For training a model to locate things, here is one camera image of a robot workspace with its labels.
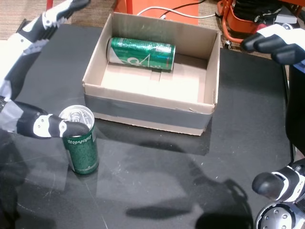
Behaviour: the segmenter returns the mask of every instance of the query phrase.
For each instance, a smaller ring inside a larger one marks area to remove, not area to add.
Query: green beverage can
[[[108,42],[107,59],[111,63],[172,70],[175,52],[176,46],[171,44],[113,37]]]
[[[90,131],[86,135],[64,137],[62,140],[72,170],[78,174],[93,172],[99,165],[99,160],[92,111],[82,105],[73,105],[64,109],[59,117],[70,122],[84,123],[89,127]]]

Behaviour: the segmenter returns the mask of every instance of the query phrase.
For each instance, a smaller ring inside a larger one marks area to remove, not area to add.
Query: cardboard box
[[[108,63],[111,37],[176,45],[174,69]],[[180,22],[111,14],[96,44],[83,87],[86,105],[96,118],[201,135],[217,105],[220,34]]]

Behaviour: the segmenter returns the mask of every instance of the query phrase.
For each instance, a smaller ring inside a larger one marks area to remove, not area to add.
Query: table surface
[[[59,114],[84,104],[81,79],[101,28],[63,25],[19,101]],[[247,228],[269,201],[254,177],[290,162],[284,83],[272,61],[221,50],[219,104],[201,136],[96,120],[99,168],[79,176],[60,139],[0,132],[0,227]]]

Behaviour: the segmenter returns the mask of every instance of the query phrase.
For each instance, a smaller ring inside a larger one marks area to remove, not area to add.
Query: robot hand
[[[280,64],[297,64],[296,68],[304,69],[305,63],[305,30],[292,29],[288,24],[275,24],[257,31],[241,43],[246,51],[271,53],[271,58]]]
[[[274,202],[257,215],[256,229],[301,229],[305,223],[305,159],[276,172],[261,173],[252,189]]]
[[[28,70],[58,27],[89,3],[90,0],[66,0],[8,39],[6,52],[0,52],[4,61],[0,67],[1,129],[34,138],[79,136],[89,131],[85,124],[66,122],[38,107],[14,101]]]
[[[290,65],[286,134],[305,153],[305,31],[290,25],[272,25],[245,39],[246,51],[270,53],[279,64]],[[271,173],[261,173],[253,190],[274,203],[263,208],[255,221],[256,229],[300,229],[305,222],[305,159]]]
[[[305,193],[305,159],[272,173],[257,175],[252,189],[273,201],[295,203]]]

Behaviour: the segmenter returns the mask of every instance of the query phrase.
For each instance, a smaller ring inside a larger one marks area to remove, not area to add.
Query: standing can
[[[112,63],[172,70],[176,46],[158,42],[113,37],[108,42],[107,59]]]
[[[86,135],[64,137],[62,140],[72,170],[78,174],[93,172],[97,168],[99,160],[92,111],[82,105],[73,105],[64,109],[59,117],[70,122],[84,123],[89,127],[90,131]]]

